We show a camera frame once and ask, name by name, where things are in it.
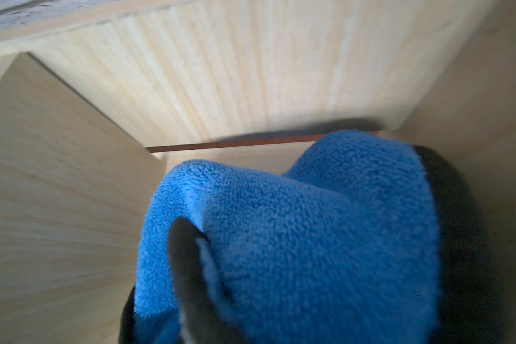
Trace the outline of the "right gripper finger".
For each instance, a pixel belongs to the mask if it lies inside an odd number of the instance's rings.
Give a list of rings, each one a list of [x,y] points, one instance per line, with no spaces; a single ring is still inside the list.
[[[209,240],[189,219],[171,225],[169,265],[180,309],[179,343],[246,343]]]

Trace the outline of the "blue and grey cloth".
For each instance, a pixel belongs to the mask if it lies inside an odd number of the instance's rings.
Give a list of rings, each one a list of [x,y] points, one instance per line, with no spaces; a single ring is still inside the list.
[[[209,240],[246,343],[498,343],[474,196],[434,150],[331,133],[284,174],[205,160],[166,174],[143,225],[120,343],[179,343],[174,220]]]

